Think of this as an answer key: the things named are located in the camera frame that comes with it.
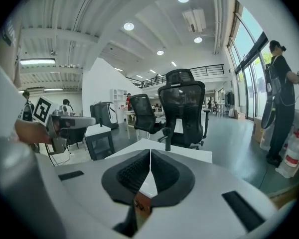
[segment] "chair headrest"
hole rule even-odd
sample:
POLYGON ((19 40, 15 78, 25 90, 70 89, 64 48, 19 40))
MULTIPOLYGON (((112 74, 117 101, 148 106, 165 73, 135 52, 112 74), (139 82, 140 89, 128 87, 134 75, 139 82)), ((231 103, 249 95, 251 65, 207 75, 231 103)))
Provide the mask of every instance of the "chair headrest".
POLYGON ((166 74, 166 85, 189 82, 194 80, 195 79, 189 69, 176 69, 166 74))

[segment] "black shoe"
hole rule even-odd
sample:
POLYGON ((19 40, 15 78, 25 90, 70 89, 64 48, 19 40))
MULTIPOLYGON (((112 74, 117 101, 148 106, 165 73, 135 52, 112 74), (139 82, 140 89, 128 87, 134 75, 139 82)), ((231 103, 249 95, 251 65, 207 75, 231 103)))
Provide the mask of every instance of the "black shoe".
POLYGON ((268 158, 266 158, 266 160, 268 164, 278 167, 282 161, 282 158, 280 156, 275 156, 275 157, 269 156, 268 158))

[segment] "mesh chair back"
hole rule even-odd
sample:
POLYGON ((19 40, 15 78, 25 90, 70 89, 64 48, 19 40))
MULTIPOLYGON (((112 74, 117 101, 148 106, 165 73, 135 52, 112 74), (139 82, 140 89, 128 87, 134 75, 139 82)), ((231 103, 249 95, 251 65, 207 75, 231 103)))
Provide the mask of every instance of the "mesh chair back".
POLYGON ((180 83, 174 82, 159 88, 158 95, 165 111, 166 126, 174 132, 176 120, 182 121, 183 134, 173 133, 171 143, 185 147, 189 147, 191 143, 199 143, 204 135, 201 125, 201 109, 205 96, 204 83, 181 80, 180 83))
POLYGON ((177 69, 166 74, 166 85, 194 81, 189 69, 177 69))
POLYGON ((135 129, 155 133, 155 114, 151 108, 149 97, 146 94, 139 94, 130 97, 130 103, 136 115, 135 129))

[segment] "stool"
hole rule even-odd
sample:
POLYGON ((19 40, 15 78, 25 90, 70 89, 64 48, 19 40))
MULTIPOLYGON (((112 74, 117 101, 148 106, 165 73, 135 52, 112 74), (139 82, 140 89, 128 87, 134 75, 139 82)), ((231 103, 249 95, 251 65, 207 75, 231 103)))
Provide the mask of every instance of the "stool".
POLYGON ((111 129, 107 126, 100 126, 100 124, 89 126, 85 132, 85 141, 92 160, 104 159, 110 156, 109 151, 111 151, 112 154, 115 153, 111 129), (110 148, 96 153, 93 148, 93 141, 105 137, 109 140, 110 148))

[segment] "epoxy floor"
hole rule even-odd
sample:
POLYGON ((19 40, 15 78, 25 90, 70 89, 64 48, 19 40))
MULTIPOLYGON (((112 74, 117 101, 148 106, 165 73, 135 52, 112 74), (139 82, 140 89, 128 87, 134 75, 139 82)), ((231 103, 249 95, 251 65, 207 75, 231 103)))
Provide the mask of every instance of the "epoxy floor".
MULTIPOLYGON (((266 163, 266 152, 257 142, 251 139, 253 123, 246 119, 231 119, 222 115, 210 115, 207 138, 202 150, 212 151, 213 163, 227 168, 237 177, 259 188, 265 194, 274 194, 295 185, 299 182, 299 171, 292 179, 285 179, 275 171, 275 168, 266 163)), ((128 140, 125 123, 118 129, 112 130, 115 151, 119 151, 137 141, 136 131, 130 128, 131 140, 128 140)), ((151 140, 157 140, 162 132, 150 135, 151 140)), ((146 132, 140 131, 140 138, 145 138, 146 132)), ((107 138, 98 141, 98 146, 108 145, 107 138)), ((41 153, 46 153, 44 145, 41 153)), ((90 155, 83 143, 70 147, 70 153, 55 155, 56 162, 73 164, 90 161, 90 155)))

